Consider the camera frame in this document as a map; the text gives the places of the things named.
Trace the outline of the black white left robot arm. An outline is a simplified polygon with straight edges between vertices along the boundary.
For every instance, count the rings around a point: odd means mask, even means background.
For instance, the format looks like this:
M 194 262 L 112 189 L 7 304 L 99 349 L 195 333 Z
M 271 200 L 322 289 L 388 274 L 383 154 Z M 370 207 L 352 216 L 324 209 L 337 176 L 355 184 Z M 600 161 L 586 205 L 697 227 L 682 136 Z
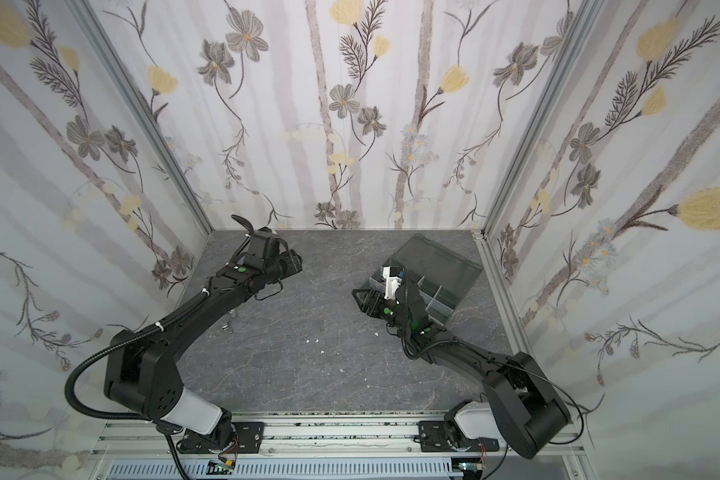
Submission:
M 234 219 L 247 233 L 230 260 L 175 311 L 137 332 L 121 331 L 108 347 L 72 370 L 64 386 L 70 407 L 91 418 L 142 420 L 163 434 L 184 433 L 202 452 L 234 447 L 239 435 L 230 412 L 190 391 L 177 363 L 224 315 L 303 269 L 302 257 L 276 232 L 254 229 L 241 216 Z M 82 374 L 99 361 L 106 364 L 104 395 L 122 406 L 120 412 L 90 407 L 76 394 Z

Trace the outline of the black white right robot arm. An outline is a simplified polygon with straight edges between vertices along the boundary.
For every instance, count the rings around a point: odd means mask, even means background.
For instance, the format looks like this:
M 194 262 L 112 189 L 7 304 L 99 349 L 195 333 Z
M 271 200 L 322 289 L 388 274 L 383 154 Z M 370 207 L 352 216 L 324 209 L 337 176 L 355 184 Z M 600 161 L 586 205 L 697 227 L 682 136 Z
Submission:
M 391 297 L 373 288 L 352 291 L 359 309 L 383 320 L 412 360 L 449 368 L 483 388 L 498 433 L 525 459 L 535 457 L 572 422 L 572 399 L 525 352 L 505 355 L 473 345 L 430 320 L 417 285 L 405 281 Z

